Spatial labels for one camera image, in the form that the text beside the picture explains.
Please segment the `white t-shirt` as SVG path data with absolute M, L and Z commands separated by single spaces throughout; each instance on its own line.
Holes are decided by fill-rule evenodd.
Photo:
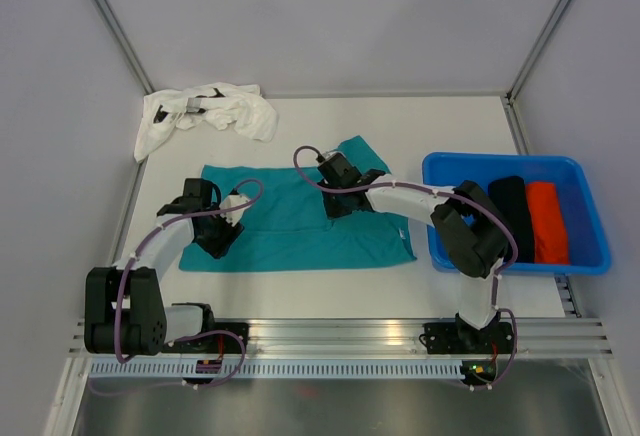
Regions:
M 174 130 L 187 131 L 207 123 L 219 131 L 232 127 L 251 140 L 269 142 L 279 116 L 256 84 L 213 83 L 185 90 L 161 90 L 143 98 L 143 112 L 133 151 L 144 161 Z

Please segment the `aluminium mounting rail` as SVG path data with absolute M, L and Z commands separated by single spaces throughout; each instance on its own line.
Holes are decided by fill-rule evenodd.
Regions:
M 469 352 L 433 332 L 447 319 L 247 319 L 247 355 L 265 359 L 399 358 L 488 359 L 493 345 Z M 612 346 L 597 318 L 520 318 L 498 339 L 503 358 L 509 347 L 524 359 L 611 358 Z

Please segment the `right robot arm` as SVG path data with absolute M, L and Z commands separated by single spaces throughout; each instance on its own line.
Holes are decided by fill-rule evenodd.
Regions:
M 330 218 L 355 211 L 388 213 L 434 228 L 448 260 L 464 276 L 457 340 L 469 351 L 487 345 L 498 313 L 497 277 L 517 248 L 484 190 L 467 180 L 436 187 L 399 181 L 382 170 L 362 173 L 340 152 L 320 154 L 316 161 Z

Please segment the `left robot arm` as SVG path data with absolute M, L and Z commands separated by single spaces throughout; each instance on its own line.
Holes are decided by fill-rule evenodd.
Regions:
M 126 362 L 163 351 L 204 353 L 225 330 L 206 303 L 166 305 L 160 282 L 189 246 L 220 259 L 244 230 L 251 200 L 237 189 L 223 195 L 205 179 L 185 181 L 183 192 L 157 212 L 154 226 L 132 252 L 85 281 L 84 345 L 93 354 Z

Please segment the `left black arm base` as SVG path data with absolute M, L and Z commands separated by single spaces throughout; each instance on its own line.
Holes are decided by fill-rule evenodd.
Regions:
M 162 353 L 240 355 L 240 343 L 247 344 L 250 325 L 223 321 L 205 328 L 198 335 L 179 338 L 163 346 Z

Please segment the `blue plastic bin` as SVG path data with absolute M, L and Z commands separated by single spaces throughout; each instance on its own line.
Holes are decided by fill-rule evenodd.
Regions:
M 519 176 L 526 183 L 555 185 L 569 243 L 569 263 L 534 264 L 517 262 L 508 274 L 564 274 L 600 276 L 611 266 L 606 235 L 581 166 L 564 156 L 528 156 L 435 152 L 422 162 L 426 185 L 457 186 L 465 180 L 484 190 L 498 179 Z

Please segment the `rolled orange t-shirt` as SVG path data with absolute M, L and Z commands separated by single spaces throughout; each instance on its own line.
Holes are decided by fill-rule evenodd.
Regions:
M 568 265 L 569 237 L 556 186 L 536 181 L 526 185 L 526 197 L 534 234 L 536 264 Z

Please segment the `right aluminium frame post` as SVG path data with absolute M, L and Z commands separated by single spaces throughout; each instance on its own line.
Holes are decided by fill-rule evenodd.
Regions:
M 532 48 L 521 65 L 510 89 L 506 92 L 506 101 L 513 105 L 534 71 L 539 59 L 552 40 L 574 0 L 556 0 L 550 14 L 538 33 Z

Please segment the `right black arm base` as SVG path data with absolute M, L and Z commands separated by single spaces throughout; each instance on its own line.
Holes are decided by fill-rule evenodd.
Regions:
M 466 323 L 433 322 L 423 325 L 419 341 L 430 355 L 502 355 L 512 352 L 515 336 L 506 322 L 482 330 Z

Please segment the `teal t-shirt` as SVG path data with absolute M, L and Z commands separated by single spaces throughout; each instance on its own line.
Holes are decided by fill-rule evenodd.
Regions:
M 408 220 L 356 211 L 330 220 L 324 194 L 292 167 L 205 166 L 201 176 L 223 194 L 255 178 L 264 193 L 242 217 L 244 231 L 228 253 L 215 259 L 193 243 L 182 253 L 184 272 L 257 273 L 338 269 L 376 269 L 413 262 Z

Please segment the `rolled black t-shirt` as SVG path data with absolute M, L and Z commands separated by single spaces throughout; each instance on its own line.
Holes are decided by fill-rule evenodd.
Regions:
M 517 262 L 534 263 L 535 239 L 524 180 L 520 176 L 497 179 L 489 184 L 488 190 L 517 243 Z

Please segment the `aluminium frame post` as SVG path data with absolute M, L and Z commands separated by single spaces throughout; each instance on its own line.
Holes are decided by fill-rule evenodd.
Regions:
M 506 92 L 506 101 L 513 105 L 534 71 L 539 59 L 552 40 L 574 0 L 556 0 L 550 14 L 538 33 L 532 48 L 521 65 L 510 89 Z
M 145 71 L 138 54 L 126 34 L 109 0 L 90 0 L 99 14 L 107 32 L 114 41 L 125 65 L 144 95 L 155 91 L 154 85 Z

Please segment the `left aluminium frame post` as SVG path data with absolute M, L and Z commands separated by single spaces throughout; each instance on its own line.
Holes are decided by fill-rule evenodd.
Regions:
M 90 0 L 99 14 L 107 32 L 114 41 L 125 65 L 144 95 L 155 91 L 154 85 L 145 71 L 138 54 L 126 34 L 109 0 Z

